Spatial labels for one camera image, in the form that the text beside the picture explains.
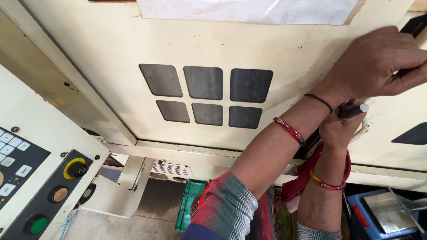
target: paper sheet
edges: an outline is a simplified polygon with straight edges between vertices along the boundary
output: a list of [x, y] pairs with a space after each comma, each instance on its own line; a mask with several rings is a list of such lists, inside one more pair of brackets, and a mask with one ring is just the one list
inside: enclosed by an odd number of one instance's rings
[[342, 25], [357, 0], [137, 0], [143, 18]]

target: black wrist band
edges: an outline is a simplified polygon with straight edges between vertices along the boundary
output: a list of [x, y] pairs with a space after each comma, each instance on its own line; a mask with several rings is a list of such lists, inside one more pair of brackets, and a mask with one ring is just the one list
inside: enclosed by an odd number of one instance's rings
[[328, 108], [329, 108], [329, 110], [330, 110], [330, 114], [332, 114], [332, 113], [333, 113], [333, 109], [332, 109], [332, 107], [329, 105], [329, 103], [327, 103], [327, 102], [326, 102], [326, 101], [324, 101], [323, 99], [321, 99], [321, 98], [319, 98], [319, 97], [316, 97], [316, 95], [314, 95], [314, 94], [304, 94], [304, 96], [312, 97], [312, 98], [314, 98], [314, 99], [319, 100], [320, 102], [322, 102], [322, 103], [324, 103], [326, 106], [328, 106]]

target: concrete floor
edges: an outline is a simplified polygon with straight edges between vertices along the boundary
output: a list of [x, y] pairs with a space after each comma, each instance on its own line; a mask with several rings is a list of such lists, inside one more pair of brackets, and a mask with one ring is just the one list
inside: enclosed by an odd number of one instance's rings
[[185, 184], [149, 179], [135, 214], [129, 218], [79, 210], [64, 240], [177, 240], [175, 222]]

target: red bangle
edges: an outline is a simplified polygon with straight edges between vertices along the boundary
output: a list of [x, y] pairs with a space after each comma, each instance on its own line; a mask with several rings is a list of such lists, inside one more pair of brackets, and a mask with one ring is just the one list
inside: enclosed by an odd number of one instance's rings
[[300, 146], [305, 145], [305, 140], [301, 137], [300, 134], [295, 131], [293, 127], [289, 126], [285, 121], [278, 117], [273, 118], [273, 120], [277, 122], [280, 126], [282, 126], [286, 131], [288, 131], [288, 133], [291, 134], [293, 138], [295, 138], [295, 140], [299, 143]]
[[311, 176], [314, 180], [316, 180], [316, 181], [319, 183], [319, 185], [320, 185], [320, 186], [322, 186], [322, 187], [324, 187], [324, 188], [327, 188], [327, 189], [340, 191], [340, 190], [343, 190], [343, 189], [345, 188], [345, 185], [346, 185], [346, 183], [345, 183], [345, 181], [344, 181], [344, 180], [342, 181], [341, 186], [334, 186], [334, 185], [329, 185], [329, 184], [327, 184], [327, 183], [324, 183], [324, 182], [322, 182], [320, 179], [318, 179], [318, 178], [316, 177], [316, 175], [314, 174], [314, 169], [312, 169], [312, 170], [310, 171], [310, 176]]

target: yellow emergency stop ring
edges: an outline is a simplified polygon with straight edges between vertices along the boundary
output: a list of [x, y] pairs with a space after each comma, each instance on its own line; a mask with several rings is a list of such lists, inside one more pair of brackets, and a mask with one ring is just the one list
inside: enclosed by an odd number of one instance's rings
[[65, 168], [64, 168], [64, 177], [65, 177], [66, 179], [75, 179], [75, 178], [76, 178], [76, 177], [72, 177], [72, 176], [70, 176], [70, 175], [67, 173], [68, 168], [71, 166], [71, 164], [73, 164], [73, 163], [75, 163], [75, 162], [82, 162], [82, 163], [86, 164], [86, 161], [85, 161], [84, 159], [82, 159], [82, 158], [75, 158], [75, 159], [71, 160], [71, 161], [70, 161], [70, 162], [65, 166]]

